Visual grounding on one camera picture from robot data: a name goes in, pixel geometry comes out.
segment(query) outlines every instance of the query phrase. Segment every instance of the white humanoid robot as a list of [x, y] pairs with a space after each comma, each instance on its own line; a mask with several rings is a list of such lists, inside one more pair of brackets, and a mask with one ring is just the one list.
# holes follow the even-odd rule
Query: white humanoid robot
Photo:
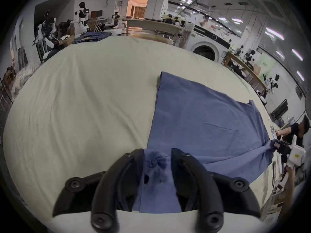
[[78, 23], [80, 29], [82, 29], [83, 33], [90, 32], [91, 29], [87, 25], [89, 9], [85, 8], [85, 3], [81, 2], [79, 4], [80, 10], [75, 12], [75, 15], [78, 16], [78, 19], [71, 21], [70, 23]]
[[44, 60], [48, 57], [48, 54], [52, 49], [59, 44], [59, 40], [54, 37], [56, 32], [56, 18], [48, 19], [50, 10], [44, 14], [45, 21], [38, 25], [38, 35], [33, 41], [33, 45], [36, 44], [41, 49], [41, 58]]

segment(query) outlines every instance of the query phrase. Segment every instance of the wooden table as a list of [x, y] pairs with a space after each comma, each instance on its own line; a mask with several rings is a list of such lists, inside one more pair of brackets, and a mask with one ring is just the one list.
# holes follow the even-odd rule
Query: wooden table
[[246, 64], [244, 63], [241, 59], [239, 59], [237, 56], [235, 56], [233, 53], [228, 52], [226, 57], [224, 58], [225, 63], [224, 66], [228, 66], [229, 61], [233, 59], [235, 62], [239, 63], [243, 69], [245, 69], [247, 72], [249, 72], [250, 75], [252, 75], [252, 79], [248, 81], [248, 83], [250, 84], [251, 81], [253, 79], [255, 79], [258, 83], [254, 86], [252, 86], [254, 89], [256, 89], [258, 87], [258, 85], [260, 85], [263, 90], [268, 90], [268, 87], [266, 86], [266, 84], [256, 75], [256, 73], [253, 72], [253, 70]]
[[126, 26], [126, 35], [128, 35], [129, 27], [137, 27], [150, 31], [161, 31], [164, 33], [168, 33], [173, 36], [174, 44], [176, 43], [176, 39], [178, 33], [182, 30], [185, 30], [183, 27], [179, 27], [173, 24], [163, 23], [159, 21], [145, 20], [145, 19], [125, 19], [127, 22]]

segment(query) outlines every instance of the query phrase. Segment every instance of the humanoid robot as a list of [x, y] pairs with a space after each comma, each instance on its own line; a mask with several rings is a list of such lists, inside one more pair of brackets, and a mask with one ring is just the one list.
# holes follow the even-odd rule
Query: humanoid robot
[[85, 8], [85, 3], [81, 2], [79, 4], [80, 10], [75, 12], [75, 15], [78, 16], [78, 19], [71, 21], [70, 23], [78, 23], [80, 29], [82, 29], [83, 33], [90, 32], [91, 29], [87, 25], [89, 9]]

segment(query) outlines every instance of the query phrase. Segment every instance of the stack of blue clothes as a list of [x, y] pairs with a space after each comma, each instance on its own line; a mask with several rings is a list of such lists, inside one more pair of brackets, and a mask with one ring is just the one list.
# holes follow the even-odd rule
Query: stack of blue clothes
[[88, 41], [100, 41], [108, 36], [111, 36], [111, 33], [107, 32], [87, 32], [82, 34], [79, 38], [75, 39], [73, 44], [81, 43], [81, 42], [88, 42]]
[[133, 210], [181, 212], [171, 171], [172, 148], [190, 153], [208, 171], [249, 183], [273, 157], [253, 101], [240, 103], [200, 83], [162, 72]]

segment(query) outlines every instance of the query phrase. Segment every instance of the table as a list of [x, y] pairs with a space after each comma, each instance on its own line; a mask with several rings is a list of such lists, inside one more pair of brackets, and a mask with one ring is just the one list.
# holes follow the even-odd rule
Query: table
[[94, 32], [101, 32], [101, 29], [99, 28], [99, 23], [106, 23], [107, 22], [107, 18], [91, 18], [87, 24], [90, 27], [90, 29], [92, 29]]
[[179, 27], [173, 24], [163, 23], [159, 21], [151, 21], [145, 19], [125, 19], [127, 21], [126, 26], [126, 35], [128, 36], [128, 28], [129, 27], [137, 27], [145, 30], [151, 31], [161, 31], [164, 33], [171, 34], [173, 36], [174, 44], [176, 43], [176, 39], [178, 33], [181, 30], [185, 30], [183, 27]]
[[252, 86], [254, 89], [256, 89], [259, 85], [263, 88], [263, 90], [268, 90], [268, 87], [266, 84], [256, 75], [256, 73], [253, 72], [253, 70], [245, 64], [241, 59], [239, 59], [237, 56], [235, 56], [233, 53], [228, 52], [227, 55], [224, 58], [224, 66], [228, 66], [229, 61], [233, 59], [234, 61], [238, 62], [247, 72], [249, 72], [250, 75], [252, 75], [252, 79], [248, 81], [250, 84], [253, 79], [255, 79], [258, 83], [254, 86]]

